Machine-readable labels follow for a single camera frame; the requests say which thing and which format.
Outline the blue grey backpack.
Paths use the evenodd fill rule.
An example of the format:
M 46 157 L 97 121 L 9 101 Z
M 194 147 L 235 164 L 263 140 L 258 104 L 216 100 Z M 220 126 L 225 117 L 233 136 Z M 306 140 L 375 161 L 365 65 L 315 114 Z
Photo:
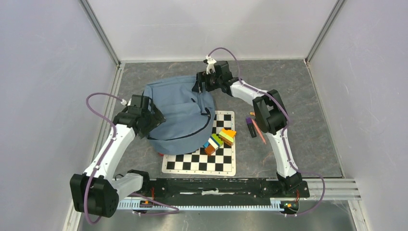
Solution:
M 147 140 L 161 154 L 195 152 L 212 134 L 215 104 L 207 92 L 195 92 L 195 76 L 160 79 L 145 86 L 143 94 L 152 99 L 165 117 Z

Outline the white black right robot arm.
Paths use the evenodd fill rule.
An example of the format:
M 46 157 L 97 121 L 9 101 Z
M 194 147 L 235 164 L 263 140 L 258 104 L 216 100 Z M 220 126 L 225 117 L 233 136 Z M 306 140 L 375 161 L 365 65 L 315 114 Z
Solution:
M 197 73 L 193 91 L 221 89 L 229 96 L 253 106 L 255 122 L 266 134 L 275 156 L 278 191 L 283 196 L 291 196 L 303 179 L 293 161 L 287 134 L 288 114 L 280 94 L 276 90 L 258 89 L 238 77 L 233 77 L 226 61 L 215 61 L 208 57 L 204 63 L 206 69 Z

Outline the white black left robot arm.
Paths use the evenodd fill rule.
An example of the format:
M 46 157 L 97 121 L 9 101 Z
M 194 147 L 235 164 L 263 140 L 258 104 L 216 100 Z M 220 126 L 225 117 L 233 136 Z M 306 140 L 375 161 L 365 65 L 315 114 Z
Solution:
M 116 97 L 124 109 L 112 120 L 89 109 L 107 121 L 111 129 L 101 150 L 82 174 L 70 179 L 74 208 L 82 212 L 90 224 L 100 218 L 110 218 L 125 197 L 137 193 L 146 196 L 151 191 L 149 174 L 130 170 L 118 180 L 114 179 L 116 167 L 125 150 L 139 136 L 146 137 L 153 129 L 165 122 L 162 112 L 148 96 L 132 95 L 130 100 Z

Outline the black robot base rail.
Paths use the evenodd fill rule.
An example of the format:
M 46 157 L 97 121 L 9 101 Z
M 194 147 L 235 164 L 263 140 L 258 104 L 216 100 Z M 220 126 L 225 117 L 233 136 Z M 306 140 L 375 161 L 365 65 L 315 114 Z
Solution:
M 285 186 L 271 178 L 156 178 L 139 195 L 126 197 L 119 210 L 135 213 L 177 211 L 289 212 L 310 197 L 306 181 Z

